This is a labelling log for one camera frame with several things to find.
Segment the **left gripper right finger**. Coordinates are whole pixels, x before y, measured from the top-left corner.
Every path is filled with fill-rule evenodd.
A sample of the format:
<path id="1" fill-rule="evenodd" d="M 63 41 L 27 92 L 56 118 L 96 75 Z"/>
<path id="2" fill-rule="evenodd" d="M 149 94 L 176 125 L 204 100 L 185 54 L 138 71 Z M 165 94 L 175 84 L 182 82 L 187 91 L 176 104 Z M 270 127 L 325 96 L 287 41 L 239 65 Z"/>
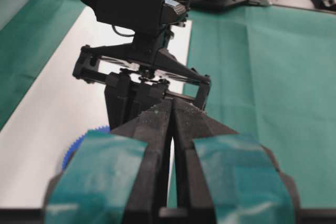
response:
<path id="1" fill-rule="evenodd" d="M 172 117 L 177 204 L 188 223 L 299 223 L 295 182 L 270 149 L 180 99 Z"/>

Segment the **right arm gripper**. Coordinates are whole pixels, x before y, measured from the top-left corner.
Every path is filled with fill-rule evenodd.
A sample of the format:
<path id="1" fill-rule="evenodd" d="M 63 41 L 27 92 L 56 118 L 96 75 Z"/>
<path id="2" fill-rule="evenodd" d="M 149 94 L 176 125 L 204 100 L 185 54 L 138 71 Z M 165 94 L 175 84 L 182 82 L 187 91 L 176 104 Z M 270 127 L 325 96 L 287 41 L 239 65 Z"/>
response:
<path id="1" fill-rule="evenodd" d="M 198 86 L 197 95 L 191 101 L 194 106 L 203 110 L 211 87 L 208 75 L 201 75 L 196 70 L 178 62 L 167 49 L 167 38 L 164 32 L 158 36 L 136 33 L 133 41 L 127 44 L 114 46 L 81 47 L 80 56 L 75 64 L 72 75 L 87 83 L 106 83 L 104 96 L 110 129 L 123 124 L 131 78 L 126 73 L 113 73 L 108 76 L 98 72 L 99 62 L 107 61 L 131 69 L 131 73 L 141 75 L 146 81 L 151 81 L 156 76 L 168 77 L 180 82 Z M 131 99 L 128 119 L 134 119 L 141 112 L 160 103 L 168 89 L 167 83 L 152 85 L 139 84 L 135 95 Z"/>

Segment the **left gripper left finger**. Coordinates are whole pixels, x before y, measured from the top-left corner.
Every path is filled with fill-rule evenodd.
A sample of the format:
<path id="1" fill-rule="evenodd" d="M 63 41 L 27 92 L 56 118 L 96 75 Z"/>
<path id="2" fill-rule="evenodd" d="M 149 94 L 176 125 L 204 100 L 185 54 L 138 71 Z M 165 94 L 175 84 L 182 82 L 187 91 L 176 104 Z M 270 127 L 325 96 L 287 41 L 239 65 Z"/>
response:
<path id="1" fill-rule="evenodd" d="M 158 223 L 166 205 L 172 103 L 111 133 L 89 131 L 50 193 L 45 223 Z"/>

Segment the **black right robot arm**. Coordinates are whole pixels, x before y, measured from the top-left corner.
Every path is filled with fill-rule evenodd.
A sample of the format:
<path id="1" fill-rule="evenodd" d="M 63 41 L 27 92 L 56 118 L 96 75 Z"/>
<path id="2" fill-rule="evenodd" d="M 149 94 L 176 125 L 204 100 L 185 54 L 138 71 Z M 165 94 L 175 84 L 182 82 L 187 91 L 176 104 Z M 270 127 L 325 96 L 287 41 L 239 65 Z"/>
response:
<path id="1" fill-rule="evenodd" d="M 204 109 L 211 88 L 208 75 L 180 63 L 169 51 L 173 26 L 184 26 L 190 7 L 233 6 L 248 0 L 81 0 L 98 22 L 132 30 L 130 43 L 81 48 L 73 76 L 105 85 L 110 129 L 137 117 L 165 99 L 177 97 L 170 80 L 198 87 L 184 100 Z"/>

